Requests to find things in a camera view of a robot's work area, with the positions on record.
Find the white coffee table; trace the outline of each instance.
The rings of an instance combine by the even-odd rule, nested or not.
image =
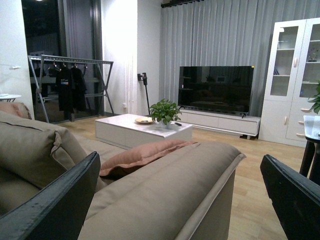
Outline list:
[[[97,140],[130,149],[141,144],[157,142],[164,139],[192,140],[192,125],[179,122],[170,129],[161,128],[158,123],[142,124],[135,119],[143,116],[123,114],[95,120],[95,137]]]

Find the cabinet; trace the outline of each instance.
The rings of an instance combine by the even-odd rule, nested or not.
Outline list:
[[[219,114],[205,111],[181,109],[182,122],[192,124],[195,128],[212,130],[232,136],[246,135],[248,139],[257,136],[260,117]]]
[[[304,115],[320,80],[320,18],[276,22],[259,139],[306,146]]]

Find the white pot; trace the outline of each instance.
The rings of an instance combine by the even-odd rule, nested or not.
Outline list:
[[[166,125],[166,124],[164,124],[164,122],[161,120],[161,121],[159,122],[159,127],[160,127],[160,128],[163,128],[163,129],[170,129],[170,128],[171,128],[171,121],[169,121],[169,122],[167,123],[167,125]]]

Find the glass door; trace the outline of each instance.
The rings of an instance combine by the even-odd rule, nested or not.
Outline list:
[[[305,26],[295,98],[308,102],[317,94],[320,81],[320,18],[308,19]]]
[[[305,24],[305,20],[275,23],[266,99],[292,101]]]

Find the table leg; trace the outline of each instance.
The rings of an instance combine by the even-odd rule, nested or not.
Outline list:
[[[305,150],[303,154],[303,159],[300,167],[300,174],[307,177],[309,173],[309,169],[314,159],[315,155],[315,144],[311,141],[307,141],[305,145]]]
[[[320,144],[315,145],[315,154],[309,179],[320,185]]]

